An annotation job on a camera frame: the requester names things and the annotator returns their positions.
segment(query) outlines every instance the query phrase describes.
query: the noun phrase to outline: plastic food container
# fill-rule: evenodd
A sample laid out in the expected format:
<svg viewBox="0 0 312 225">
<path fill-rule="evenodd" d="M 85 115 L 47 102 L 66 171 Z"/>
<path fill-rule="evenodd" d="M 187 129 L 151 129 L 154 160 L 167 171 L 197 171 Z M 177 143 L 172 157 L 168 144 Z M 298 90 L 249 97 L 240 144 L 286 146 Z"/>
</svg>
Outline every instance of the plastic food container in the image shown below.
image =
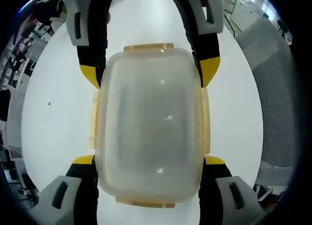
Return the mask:
<svg viewBox="0 0 312 225">
<path fill-rule="evenodd" d="M 99 185 L 118 202 L 173 207 L 199 189 L 207 92 L 190 52 L 173 44 L 124 50 L 108 60 L 98 95 Z"/>
</svg>

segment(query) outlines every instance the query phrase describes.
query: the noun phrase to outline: office desk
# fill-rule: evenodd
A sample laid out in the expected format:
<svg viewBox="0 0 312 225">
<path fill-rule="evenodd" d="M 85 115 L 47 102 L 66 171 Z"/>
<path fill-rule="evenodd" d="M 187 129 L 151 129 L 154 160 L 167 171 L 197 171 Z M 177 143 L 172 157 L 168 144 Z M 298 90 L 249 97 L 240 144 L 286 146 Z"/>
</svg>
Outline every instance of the office desk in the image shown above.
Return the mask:
<svg viewBox="0 0 312 225">
<path fill-rule="evenodd" d="M 173 42 L 191 50 L 172 0 L 124 0 L 112 6 L 107 58 L 125 45 Z M 227 162 L 250 186 L 262 152 L 263 124 L 257 87 L 247 60 L 230 32 L 218 35 L 221 65 L 208 86 L 211 154 Z M 50 39 L 27 88 L 22 113 L 22 150 L 27 172 L 43 190 L 89 149 L 95 88 L 79 69 L 77 50 L 66 25 Z M 98 224 L 198 224 L 198 197 L 174 209 L 119 204 L 99 188 Z"/>
</svg>

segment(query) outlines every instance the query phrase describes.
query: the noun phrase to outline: gray mesh chair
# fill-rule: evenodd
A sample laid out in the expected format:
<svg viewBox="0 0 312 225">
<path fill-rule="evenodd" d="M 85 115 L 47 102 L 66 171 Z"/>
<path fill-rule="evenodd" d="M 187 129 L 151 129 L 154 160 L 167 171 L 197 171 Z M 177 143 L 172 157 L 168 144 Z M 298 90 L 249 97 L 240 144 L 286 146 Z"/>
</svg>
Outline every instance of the gray mesh chair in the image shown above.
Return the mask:
<svg viewBox="0 0 312 225">
<path fill-rule="evenodd" d="M 263 151 L 256 184 L 287 185 L 298 146 L 298 95 L 290 48 L 265 18 L 259 18 L 236 40 L 251 66 L 262 106 Z"/>
</svg>

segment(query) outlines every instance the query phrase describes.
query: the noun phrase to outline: white table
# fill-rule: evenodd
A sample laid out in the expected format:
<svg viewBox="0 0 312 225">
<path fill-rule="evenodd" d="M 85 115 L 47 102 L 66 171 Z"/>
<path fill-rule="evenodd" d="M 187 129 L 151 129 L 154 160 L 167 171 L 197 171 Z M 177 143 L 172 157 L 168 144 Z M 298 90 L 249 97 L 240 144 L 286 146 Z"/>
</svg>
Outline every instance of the white table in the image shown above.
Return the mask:
<svg viewBox="0 0 312 225">
<path fill-rule="evenodd" d="M 173 42 L 191 50 L 172 0 L 124 0 L 112 6 L 107 58 L 125 45 Z M 251 69 L 227 29 L 218 36 L 221 65 L 208 86 L 211 154 L 227 162 L 250 186 L 262 152 L 261 105 Z M 89 149 L 95 88 L 80 72 L 76 48 L 63 25 L 44 49 L 32 74 L 22 114 L 22 150 L 27 172 L 39 190 L 65 175 L 72 160 Z M 45 107 L 51 103 L 51 113 Z M 198 224 L 198 197 L 174 209 L 119 204 L 99 188 L 99 224 Z"/>
</svg>

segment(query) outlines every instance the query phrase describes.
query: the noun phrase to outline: white tabletop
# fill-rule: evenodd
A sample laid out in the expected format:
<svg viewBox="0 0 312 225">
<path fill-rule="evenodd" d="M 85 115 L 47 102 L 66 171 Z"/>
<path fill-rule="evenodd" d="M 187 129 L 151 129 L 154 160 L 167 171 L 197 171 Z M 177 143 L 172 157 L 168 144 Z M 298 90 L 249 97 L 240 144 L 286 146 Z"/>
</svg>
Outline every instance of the white tabletop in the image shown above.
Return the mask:
<svg viewBox="0 0 312 225">
<path fill-rule="evenodd" d="M 172 0 L 123 0 L 111 7 L 107 58 L 125 45 L 173 42 L 191 50 Z M 221 64 L 208 86 L 211 155 L 253 186 L 261 159 L 263 123 L 257 87 L 244 54 L 225 28 L 218 35 Z M 44 49 L 30 79 L 22 113 L 22 150 L 27 172 L 39 190 L 89 149 L 95 88 L 79 69 L 65 24 Z M 99 224 L 198 224 L 198 197 L 174 209 L 119 204 L 99 188 Z"/>
</svg>

